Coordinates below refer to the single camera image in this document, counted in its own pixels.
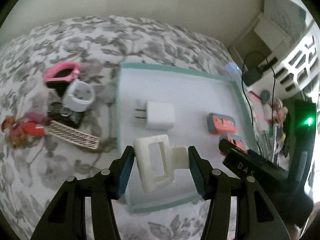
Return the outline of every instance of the black cable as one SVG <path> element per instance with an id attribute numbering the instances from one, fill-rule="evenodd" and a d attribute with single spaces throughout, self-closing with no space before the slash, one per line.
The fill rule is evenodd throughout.
<path id="1" fill-rule="evenodd" d="M 250 102 L 247 98 L 247 95 L 245 94 L 244 92 L 244 87 L 243 87 L 243 74 L 244 74 L 244 66 L 245 66 L 245 62 L 246 60 L 248 59 L 249 56 L 251 56 L 252 54 L 259 54 L 261 56 L 264 57 L 264 59 L 266 60 L 267 62 L 267 65 L 268 65 L 268 59 L 266 56 L 264 56 L 260 51 L 257 51 L 257 50 L 254 50 L 254 51 L 251 51 L 249 52 L 245 57 L 244 57 L 244 61 L 243 61 L 243 65 L 242 65 L 242 74 L 241 74 L 241 86 L 242 86 L 242 92 L 244 94 L 244 97 L 245 99 L 247 100 L 247 103 L 249 105 L 249 108 L 250 108 L 250 112 L 251 112 L 251 123 L 252 123 L 252 127 L 254 128 L 253 126 L 253 112 L 252 112 L 252 108 L 251 108 L 251 105 L 250 105 Z M 272 66 L 270 66 L 272 72 L 273 72 L 273 78 L 274 78 L 274 82 L 273 82 L 273 89 L 272 89 L 272 101 L 271 101 L 271 125 L 273 125 L 273 99 L 274 99 L 274 93 L 275 93 L 275 86 L 276 86 L 276 74 L 275 74 L 275 71 L 273 70 Z M 257 145 L 258 145 L 258 148 L 259 148 L 259 151 L 262 153 L 261 151 L 261 148 L 260 148 L 260 145 L 259 143 L 257 142 Z"/>

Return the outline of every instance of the leaf pattern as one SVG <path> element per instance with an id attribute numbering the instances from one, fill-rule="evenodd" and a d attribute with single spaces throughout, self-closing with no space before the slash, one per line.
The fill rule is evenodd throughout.
<path id="1" fill-rule="evenodd" d="M 77 17 L 33 29 L 0 49 L 0 119 L 27 111 L 47 113 L 60 102 L 42 82 L 43 73 L 62 61 L 80 62 L 80 79 L 96 91 L 94 108 L 86 112 L 81 130 L 101 137 L 97 150 L 74 146 L 54 137 L 33 137 L 13 150 L 0 133 L 0 210 L 22 240 L 32 232 L 67 176 L 95 175 L 117 158 L 117 138 L 110 109 L 115 104 L 119 64 L 160 63 L 226 75 L 231 61 L 223 44 L 199 33 L 151 19 Z M 101 125 L 107 120 L 109 127 Z M 202 200 L 158 216 L 124 213 L 114 202 L 122 239 L 199 239 L 209 205 Z"/>

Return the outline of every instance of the white power adapter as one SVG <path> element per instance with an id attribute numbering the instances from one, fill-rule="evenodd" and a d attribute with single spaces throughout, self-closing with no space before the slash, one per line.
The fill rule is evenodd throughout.
<path id="1" fill-rule="evenodd" d="M 175 123 L 174 107 L 169 103 L 147 102 L 147 109 L 136 109 L 146 112 L 146 117 L 135 118 L 147 119 L 147 129 L 172 129 Z"/>

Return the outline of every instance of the beige wall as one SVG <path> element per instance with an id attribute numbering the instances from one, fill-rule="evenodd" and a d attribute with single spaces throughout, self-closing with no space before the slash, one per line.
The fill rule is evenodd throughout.
<path id="1" fill-rule="evenodd" d="M 231 45 L 263 0 L 19 0 L 0 29 L 0 45 L 32 28 L 83 15 L 146 17 Z"/>

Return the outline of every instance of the green light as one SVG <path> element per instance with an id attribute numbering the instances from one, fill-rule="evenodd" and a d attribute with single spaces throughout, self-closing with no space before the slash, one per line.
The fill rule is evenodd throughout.
<path id="1" fill-rule="evenodd" d="M 304 123 L 307 124 L 308 126 L 311 126 L 313 123 L 313 118 L 309 117 Z"/>

